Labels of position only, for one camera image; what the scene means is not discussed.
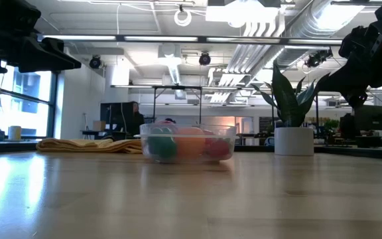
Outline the red toy strawberry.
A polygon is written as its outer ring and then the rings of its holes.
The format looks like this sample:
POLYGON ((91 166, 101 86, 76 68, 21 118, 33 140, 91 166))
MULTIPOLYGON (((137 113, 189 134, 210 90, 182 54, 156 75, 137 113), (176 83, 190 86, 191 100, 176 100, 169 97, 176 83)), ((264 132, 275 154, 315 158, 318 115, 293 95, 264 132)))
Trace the red toy strawberry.
POLYGON ((225 139, 218 139, 206 150, 206 155, 213 160, 221 161, 231 157, 230 143, 225 139))

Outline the black computer monitor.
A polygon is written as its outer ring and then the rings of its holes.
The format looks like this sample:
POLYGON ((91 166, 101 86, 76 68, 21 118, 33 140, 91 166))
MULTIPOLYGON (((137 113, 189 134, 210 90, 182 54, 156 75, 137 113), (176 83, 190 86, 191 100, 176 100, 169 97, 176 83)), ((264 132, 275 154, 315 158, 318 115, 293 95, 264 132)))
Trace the black computer monitor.
POLYGON ((100 120, 106 123, 105 128, 109 131, 129 133, 133 118, 132 102, 100 104, 100 120))
POLYGON ((355 109, 354 117, 358 130, 382 130, 382 106, 360 106, 355 109))

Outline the small background plant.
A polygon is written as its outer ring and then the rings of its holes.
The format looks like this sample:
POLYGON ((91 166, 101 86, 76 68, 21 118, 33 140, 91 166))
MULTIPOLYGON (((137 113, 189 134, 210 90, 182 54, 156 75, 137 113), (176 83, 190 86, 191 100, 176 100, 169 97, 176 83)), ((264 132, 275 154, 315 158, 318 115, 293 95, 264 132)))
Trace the small background plant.
POLYGON ((340 121, 336 119, 327 118, 324 122, 324 136, 326 140, 330 140, 336 134, 339 128, 340 121))

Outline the pale yellow cup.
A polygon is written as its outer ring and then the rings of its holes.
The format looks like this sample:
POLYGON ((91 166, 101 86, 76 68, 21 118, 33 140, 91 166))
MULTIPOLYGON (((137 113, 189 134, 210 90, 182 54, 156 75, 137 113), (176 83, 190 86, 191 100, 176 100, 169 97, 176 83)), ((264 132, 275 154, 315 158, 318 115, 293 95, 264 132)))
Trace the pale yellow cup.
POLYGON ((9 126, 8 140, 12 140, 12 141, 21 140, 21 130, 22 130, 21 126, 17 126, 17 125, 9 126))

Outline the overhead metal crossbar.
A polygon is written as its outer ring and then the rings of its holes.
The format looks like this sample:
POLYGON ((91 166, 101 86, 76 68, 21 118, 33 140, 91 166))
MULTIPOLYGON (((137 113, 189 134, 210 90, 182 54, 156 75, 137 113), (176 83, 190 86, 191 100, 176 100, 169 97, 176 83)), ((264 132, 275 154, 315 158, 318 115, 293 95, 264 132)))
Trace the overhead metal crossbar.
POLYGON ((340 46, 342 39, 286 37, 223 37, 185 35, 43 35, 38 39, 54 38, 66 42, 171 42, 196 44, 260 44, 281 46, 340 46))

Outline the orange toy fruit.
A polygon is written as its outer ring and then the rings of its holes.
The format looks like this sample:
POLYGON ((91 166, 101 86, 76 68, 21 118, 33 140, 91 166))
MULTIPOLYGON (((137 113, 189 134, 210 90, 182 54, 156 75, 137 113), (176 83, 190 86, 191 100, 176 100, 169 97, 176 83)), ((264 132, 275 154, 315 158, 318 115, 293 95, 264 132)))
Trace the orange toy fruit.
POLYGON ((206 139, 202 137, 204 132, 197 127, 181 127, 178 129, 174 140, 177 146, 178 157, 184 159, 195 159, 199 157, 206 144, 206 139))

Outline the silver ceiling ventilation duct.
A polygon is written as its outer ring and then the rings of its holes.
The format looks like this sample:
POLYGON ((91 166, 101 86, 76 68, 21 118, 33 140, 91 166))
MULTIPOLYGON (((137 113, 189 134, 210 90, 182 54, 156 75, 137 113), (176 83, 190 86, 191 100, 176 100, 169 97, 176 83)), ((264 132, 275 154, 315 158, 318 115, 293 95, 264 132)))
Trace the silver ceiling ventilation duct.
MULTIPOLYGON (((324 30, 320 30, 316 23, 317 19, 312 13, 305 12, 297 17, 289 26, 285 26, 285 16, 280 14, 275 21, 265 29, 273 30, 273 37, 290 38, 322 38, 330 36, 324 30)), ((252 70, 256 73, 263 68, 270 68, 268 63, 273 62, 285 50, 283 46, 239 44, 234 55, 224 70, 225 73, 249 74, 252 70)))

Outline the black background frame stand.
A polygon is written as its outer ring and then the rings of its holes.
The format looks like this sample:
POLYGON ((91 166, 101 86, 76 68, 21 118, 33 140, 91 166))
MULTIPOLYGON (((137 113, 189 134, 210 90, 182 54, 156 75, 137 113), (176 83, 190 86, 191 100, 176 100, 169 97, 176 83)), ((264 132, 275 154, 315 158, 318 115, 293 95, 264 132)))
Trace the black background frame stand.
POLYGON ((202 93, 203 89, 201 86, 181 86, 181 85, 171 85, 171 86, 152 86, 152 89, 154 90, 154 96, 153 96, 153 123, 155 123, 156 120, 156 103, 157 103, 157 98, 166 90, 191 90, 199 99, 199 123, 201 124, 202 122, 202 93), (158 89, 162 89, 160 94, 157 94, 158 89), (197 95, 194 90, 199 90, 200 94, 197 95))

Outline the green toy pepper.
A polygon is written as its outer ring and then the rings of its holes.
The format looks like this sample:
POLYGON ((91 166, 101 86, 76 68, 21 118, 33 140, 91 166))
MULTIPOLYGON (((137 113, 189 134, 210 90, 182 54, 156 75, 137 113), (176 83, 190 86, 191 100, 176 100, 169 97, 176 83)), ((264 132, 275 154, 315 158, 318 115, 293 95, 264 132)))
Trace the green toy pepper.
POLYGON ((168 127, 155 127, 147 139, 150 154, 161 162, 171 162, 176 157, 177 146, 171 135, 168 127))

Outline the green plant in white pot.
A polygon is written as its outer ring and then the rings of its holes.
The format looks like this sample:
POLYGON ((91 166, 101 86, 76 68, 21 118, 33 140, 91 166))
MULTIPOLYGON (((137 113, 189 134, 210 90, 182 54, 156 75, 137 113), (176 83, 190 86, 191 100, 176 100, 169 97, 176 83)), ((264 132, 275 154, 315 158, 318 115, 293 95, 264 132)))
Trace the green plant in white pot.
POLYGON ((326 74, 319 80, 313 81, 307 89, 301 90, 302 82, 293 88, 288 78, 281 73, 278 64, 274 63, 272 81, 267 84, 271 92, 268 94, 253 85, 266 103, 277 109, 277 115, 283 123, 282 127, 275 128, 275 154, 313 156, 314 131, 302 125, 315 97, 329 76, 326 74))

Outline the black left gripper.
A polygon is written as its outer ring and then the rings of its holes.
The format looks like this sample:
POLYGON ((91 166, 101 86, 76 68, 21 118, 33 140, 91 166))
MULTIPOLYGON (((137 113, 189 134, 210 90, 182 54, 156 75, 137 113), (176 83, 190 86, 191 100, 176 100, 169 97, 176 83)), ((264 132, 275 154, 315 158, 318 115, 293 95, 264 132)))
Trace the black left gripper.
MULTIPOLYGON (((0 73, 2 60, 16 60, 22 41, 34 33, 41 12, 26 0, 0 0, 0 73)), ((61 71, 81 68, 81 62, 64 53, 64 41, 45 37, 43 48, 31 48, 19 57, 19 72, 61 71)))

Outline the clear plastic tupperware container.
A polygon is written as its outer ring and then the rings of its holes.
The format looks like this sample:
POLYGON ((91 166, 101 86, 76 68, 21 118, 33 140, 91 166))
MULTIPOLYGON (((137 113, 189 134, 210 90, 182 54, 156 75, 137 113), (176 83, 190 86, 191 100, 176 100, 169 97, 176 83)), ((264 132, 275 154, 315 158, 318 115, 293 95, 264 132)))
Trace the clear plastic tupperware container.
POLYGON ((211 143, 206 143, 205 144, 205 148, 204 148, 202 154, 199 157, 195 158, 195 159, 180 158, 180 157, 178 157, 178 153, 177 153, 176 157, 171 162, 161 162, 154 155, 150 154, 149 146, 148 146, 148 143, 147 143, 148 137, 151 136, 151 130, 153 128, 155 128, 155 127, 161 127, 161 126, 155 125, 155 123, 143 124, 143 125, 140 126, 140 133, 137 134, 135 137, 139 138, 141 140, 143 154, 146 157, 148 157, 149 159, 152 159, 153 161, 156 161, 158 163, 213 163, 213 164, 216 164, 216 163, 219 163, 220 161, 210 159, 206 155, 207 148, 213 142, 217 141, 218 139, 225 139, 225 140, 229 141, 229 143, 230 143, 230 150, 231 150, 231 157, 232 157, 233 152, 234 152, 234 147, 235 147, 235 140, 238 138, 238 136, 236 135, 236 128, 234 126, 228 126, 228 125, 184 125, 184 124, 175 124, 175 126, 168 127, 169 129, 172 130, 171 137, 173 138, 173 140, 174 140, 175 137, 179 137, 179 135, 177 134, 177 131, 181 127, 197 127, 197 128, 200 128, 202 131, 204 129, 210 130, 210 131, 215 133, 215 135, 213 136, 213 138, 215 138, 215 140, 213 140, 211 143))

